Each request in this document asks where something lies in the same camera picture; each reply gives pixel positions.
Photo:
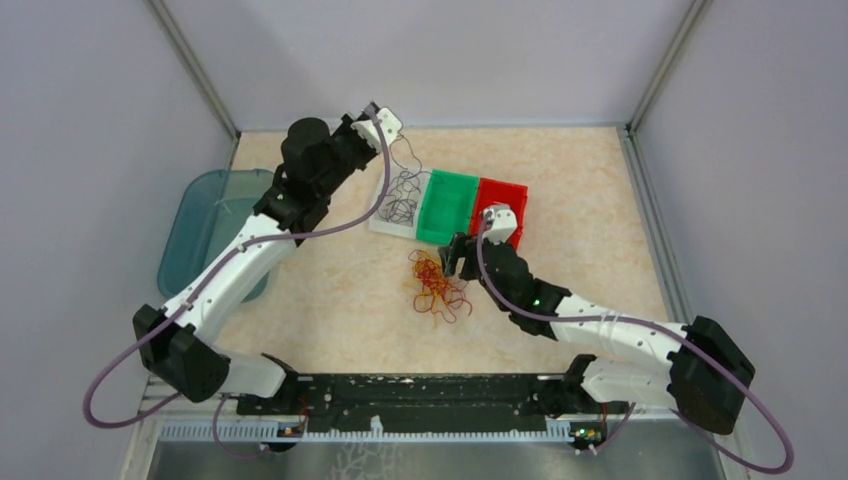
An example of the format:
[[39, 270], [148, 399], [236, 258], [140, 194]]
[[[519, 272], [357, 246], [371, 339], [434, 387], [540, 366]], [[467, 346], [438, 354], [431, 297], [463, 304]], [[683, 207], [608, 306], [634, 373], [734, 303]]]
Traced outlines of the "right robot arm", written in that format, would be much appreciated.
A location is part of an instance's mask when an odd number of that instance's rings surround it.
[[563, 398], [572, 410], [642, 403], [710, 433], [734, 431], [755, 368], [716, 321], [653, 322], [603, 307], [534, 276], [509, 243], [457, 233], [438, 254], [444, 275], [479, 282], [523, 332], [592, 348], [567, 372]]

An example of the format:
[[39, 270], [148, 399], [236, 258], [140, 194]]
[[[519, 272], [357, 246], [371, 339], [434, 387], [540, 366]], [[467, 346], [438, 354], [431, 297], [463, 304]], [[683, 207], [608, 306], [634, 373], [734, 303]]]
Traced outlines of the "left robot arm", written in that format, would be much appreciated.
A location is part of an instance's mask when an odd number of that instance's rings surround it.
[[403, 128], [388, 108], [345, 115], [331, 130], [318, 118], [294, 122], [282, 163], [240, 231], [198, 278], [163, 306], [133, 317], [143, 366], [193, 403], [217, 394], [260, 397], [277, 414], [292, 411], [298, 384], [267, 355], [217, 350], [223, 326], [254, 286], [314, 235], [332, 195], [357, 170], [387, 152]]

